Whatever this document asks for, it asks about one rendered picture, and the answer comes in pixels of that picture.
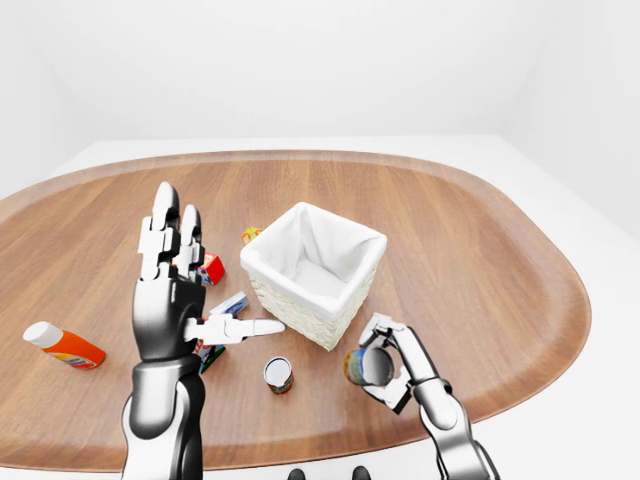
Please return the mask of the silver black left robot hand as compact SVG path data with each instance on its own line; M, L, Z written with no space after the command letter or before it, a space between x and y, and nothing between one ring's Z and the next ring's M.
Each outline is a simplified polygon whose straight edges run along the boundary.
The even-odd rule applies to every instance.
M201 220L191 204L179 210L179 197L160 184L152 215L143 219L138 252L141 276L133 299L133 329L141 359L172 360L192 353L196 341L236 344L252 336L280 333L276 319L238 320L231 314L202 317L206 289L198 267L204 261Z

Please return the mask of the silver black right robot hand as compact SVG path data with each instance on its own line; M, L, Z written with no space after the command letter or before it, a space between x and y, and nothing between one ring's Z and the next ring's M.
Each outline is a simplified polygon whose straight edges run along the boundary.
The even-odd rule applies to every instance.
M386 386L361 388L396 414L409 400L416 400L415 386L432 378L442 379L417 333L387 315L373 314L364 328L358 349L370 347L384 348L391 355L394 377Z

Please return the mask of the yellow blue printed tin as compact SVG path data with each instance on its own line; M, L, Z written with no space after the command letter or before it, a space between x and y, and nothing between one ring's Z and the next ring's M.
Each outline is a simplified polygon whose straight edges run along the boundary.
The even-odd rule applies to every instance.
M394 377L392 357L381 347L349 352L344 359L343 371L351 383L359 386L386 386Z

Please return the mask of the white lined woven basket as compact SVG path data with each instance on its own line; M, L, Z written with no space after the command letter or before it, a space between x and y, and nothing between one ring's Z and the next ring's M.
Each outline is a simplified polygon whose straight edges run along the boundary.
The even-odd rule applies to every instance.
M299 202L240 253L261 305L330 351L371 288L387 237Z

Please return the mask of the green red printed carton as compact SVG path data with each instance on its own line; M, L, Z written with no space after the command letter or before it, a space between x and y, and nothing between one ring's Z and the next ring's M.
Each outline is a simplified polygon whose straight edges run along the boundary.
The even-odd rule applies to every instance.
M199 373L204 373L224 351L224 345L205 345L199 339L194 348L194 353L200 357Z

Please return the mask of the red printed food box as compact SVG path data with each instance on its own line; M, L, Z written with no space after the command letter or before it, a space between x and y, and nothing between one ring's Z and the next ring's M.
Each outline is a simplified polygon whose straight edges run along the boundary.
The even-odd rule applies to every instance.
M199 266L198 272L203 283L216 285L225 274L225 268L216 254L205 252L203 263Z

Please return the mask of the blue white printed box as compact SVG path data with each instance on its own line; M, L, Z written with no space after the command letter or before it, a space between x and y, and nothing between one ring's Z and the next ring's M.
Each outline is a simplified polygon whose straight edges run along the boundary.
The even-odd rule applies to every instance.
M248 306L248 298L244 291L240 291L210 310L210 315L237 315Z

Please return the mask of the orange bottle with white cap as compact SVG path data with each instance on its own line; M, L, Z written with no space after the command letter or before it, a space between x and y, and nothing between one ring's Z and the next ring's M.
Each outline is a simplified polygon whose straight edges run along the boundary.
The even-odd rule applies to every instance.
M84 338L40 321L29 326L23 339L41 348L43 352L76 369L92 369L99 366L106 353Z

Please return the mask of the red labelled small tin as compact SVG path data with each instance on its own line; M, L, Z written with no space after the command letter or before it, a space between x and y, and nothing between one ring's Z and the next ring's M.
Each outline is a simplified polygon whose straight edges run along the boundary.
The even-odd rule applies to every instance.
M293 372L285 357L274 357L264 367L264 379L274 394L287 393L293 384Z

